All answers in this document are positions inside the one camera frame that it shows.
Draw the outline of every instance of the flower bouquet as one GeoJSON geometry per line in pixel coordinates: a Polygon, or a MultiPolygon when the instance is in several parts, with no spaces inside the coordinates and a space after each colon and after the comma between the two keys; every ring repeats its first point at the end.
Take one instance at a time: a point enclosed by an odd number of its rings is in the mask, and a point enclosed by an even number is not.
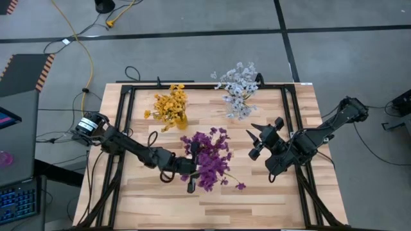
{"type": "MultiPolygon", "coordinates": [[[[243,190],[245,188],[244,183],[240,183],[235,177],[227,173],[230,171],[228,161],[232,158],[232,152],[230,152],[227,139],[230,137],[227,135],[227,130],[223,128],[211,128],[208,134],[197,132],[192,138],[183,136],[180,138],[184,144],[186,154],[190,155],[190,148],[192,142],[200,143],[198,155],[198,170],[191,175],[200,175],[199,187],[204,188],[206,192],[212,191],[215,183],[220,181],[221,185],[227,185],[229,183],[226,176],[235,179],[238,184],[236,188],[243,190]],[[217,140],[213,144],[212,140],[214,135],[219,132],[217,140]],[[220,152],[226,152],[226,155],[221,155],[220,152]]],[[[181,180],[186,181],[191,175],[182,175],[181,180]]]]}
{"type": "MultiPolygon", "coordinates": [[[[215,89],[225,89],[229,93],[223,96],[223,100],[227,102],[228,118],[238,116],[238,120],[243,120],[250,115],[251,108],[257,110],[255,105],[249,106],[245,103],[258,90],[257,82],[252,79],[254,74],[257,74],[254,63],[251,62],[244,68],[239,62],[237,68],[220,77],[220,82],[215,89]]],[[[216,72],[211,74],[211,77],[217,79],[216,72]]]]}
{"type": "Polygon", "coordinates": [[[183,91],[184,85],[170,86],[169,96],[160,96],[156,94],[154,97],[157,102],[154,103],[156,112],[146,110],[144,118],[147,119],[153,116],[156,120],[163,121],[166,126],[161,129],[161,132],[168,131],[170,128],[177,126],[178,129],[184,130],[188,126],[186,115],[187,94],[183,91]]]}

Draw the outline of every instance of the keyboard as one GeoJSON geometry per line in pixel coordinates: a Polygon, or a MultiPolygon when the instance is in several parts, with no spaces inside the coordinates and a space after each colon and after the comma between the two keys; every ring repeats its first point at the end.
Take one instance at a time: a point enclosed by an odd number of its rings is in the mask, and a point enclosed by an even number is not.
{"type": "Polygon", "coordinates": [[[0,225],[38,214],[40,190],[39,178],[0,188],[0,225]]]}

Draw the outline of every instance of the wooden tabletop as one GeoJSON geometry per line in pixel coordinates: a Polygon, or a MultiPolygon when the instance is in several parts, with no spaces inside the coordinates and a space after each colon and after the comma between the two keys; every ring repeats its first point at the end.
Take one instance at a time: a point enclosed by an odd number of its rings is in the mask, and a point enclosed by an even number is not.
{"type": "MultiPolygon", "coordinates": [[[[296,84],[295,88],[304,127],[320,125],[322,119],[313,86],[296,84]]],[[[112,122],[116,118],[120,89],[121,84],[107,84],[101,104],[100,112],[112,122]]],[[[150,132],[159,131],[163,127],[159,121],[144,119],[144,111],[153,108],[155,93],[168,94],[169,91],[138,90],[134,101],[132,138],[144,145],[150,132]]],[[[234,188],[235,183],[231,180],[228,185],[216,185],[210,193],[197,187],[195,193],[188,194],[187,184],[182,182],[179,176],[176,176],[172,183],[164,184],[159,179],[158,169],[144,167],[135,155],[127,153],[115,228],[304,228],[294,167],[290,167],[270,184],[268,170],[264,165],[264,161],[270,156],[269,151],[262,151],[257,161],[248,156],[252,142],[245,129],[259,134],[250,123],[273,124],[277,117],[285,118],[280,90],[258,90],[257,94],[248,100],[249,104],[257,105],[258,110],[253,111],[244,121],[225,118],[223,90],[186,90],[186,93],[186,113],[189,119],[187,130],[172,128],[168,132],[159,133],[154,146],[162,146],[177,155],[183,155],[181,136],[192,136],[197,131],[208,132],[214,126],[225,128],[231,137],[229,146],[234,150],[234,158],[229,163],[230,174],[245,182],[247,188],[239,191],[234,188]]],[[[297,123],[290,95],[288,101],[296,131],[297,123]]],[[[125,102],[122,118],[125,117],[128,98],[125,102]]],[[[284,140],[289,139],[286,126],[279,134],[284,140]]],[[[330,156],[327,145],[321,146],[319,150],[330,156]]],[[[89,166],[95,163],[99,153],[99,148],[91,149],[89,166]]],[[[101,194],[107,157],[108,155],[103,154],[96,165],[91,198],[93,206],[101,194]]],[[[347,223],[332,164],[320,155],[314,156],[311,164],[320,198],[338,220],[347,223]]],[[[312,205],[310,197],[307,197],[309,205],[312,205]]],[[[89,188],[85,175],[74,225],[84,213],[88,200],[89,188]]],[[[106,206],[103,224],[108,221],[107,208],[109,207],[106,206]]],[[[315,223],[312,206],[310,214],[311,222],[315,223]]]]}

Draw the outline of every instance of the yellow vase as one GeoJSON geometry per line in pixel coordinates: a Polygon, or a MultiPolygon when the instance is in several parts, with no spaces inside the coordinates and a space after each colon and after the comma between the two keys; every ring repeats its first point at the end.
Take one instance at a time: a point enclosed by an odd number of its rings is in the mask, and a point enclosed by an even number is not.
{"type": "Polygon", "coordinates": [[[185,129],[188,127],[188,119],[187,119],[186,113],[183,113],[182,116],[181,116],[181,118],[178,119],[178,120],[175,122],[175,124],[176,124],[176,127],[177,127],[179,130],[185,130],[185,129]]]}

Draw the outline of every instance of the concrete floor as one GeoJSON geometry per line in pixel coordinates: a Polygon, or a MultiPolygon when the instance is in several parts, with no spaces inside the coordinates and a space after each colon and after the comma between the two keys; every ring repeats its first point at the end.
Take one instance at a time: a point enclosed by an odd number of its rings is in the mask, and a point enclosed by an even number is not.
{"type": "MultiPolygon", "coordinates": [[[[93,22],[92,1],[56,0],[77,31],[93,22]]],[[[283,0],[287,28],[386,26],[411,24],[411,1],[389,0],[283,0]]],[[[104,24],[106,16],[99,23],[104,24]]],[[[124,35],[186,31],[279,29],[272,0],[145,0],[124,14],[114,28],[96,27],[86,35],[124,35]]],[[[20,1],[12,15],[0,16],[0,39],[64,37],[68,25],[49,0],[20,1]]],[[[322,114],[344,96],[382,107],[411,86],[410,30],[351,31],[289,34],[299,78],[312,82],[322,114]]],[[[143,80],[212,81],[238,61],[255,62],[266,81],[291,82],[292,75],[281,34],[224,35],[212,37],[144,38],[84,42],[95,64],[90,90],[103,95],[106,83],[126,80],[124,68],[133,65],[143,80]]],[[[0,44],[0,66],[16,53],[42,53],[46,43],[0,44]]],[[[77,43],[60,52],[40,94],[40,108],[71,108],[89,77],[89,61],[77,43]]],[[[75,103],[80,108],[80,99],[75,103]]],[[[100,101],[87,98],[86,109],[97,110],[100,101]]],[[[393,118],[371,110],[358,129],[379,156],[411,163],[411,137],[404,130],[384,132],[381,123],[393,118]]],[[[39,112],[38,134],[66,130],[71,112],[39,112]]],[[[330,143],[345,210],[350,225],[380,230],[408,230],[411,226],[411,167],[391,166],[372,156],[345,126],[330,143]]],[[[39,144],[36,158],[54,163],[77,157],[86,148],[75,143],[39,144]]],[[[84,167],[84,159],[66,168],[84,167]]],[[[53,182],[48,191],[54,202],[47,211],[47,228],[69,226],[66,205],[79,189],[53,182]]],[[[69,208],[73,215],[74,199],[69,208]]]]}

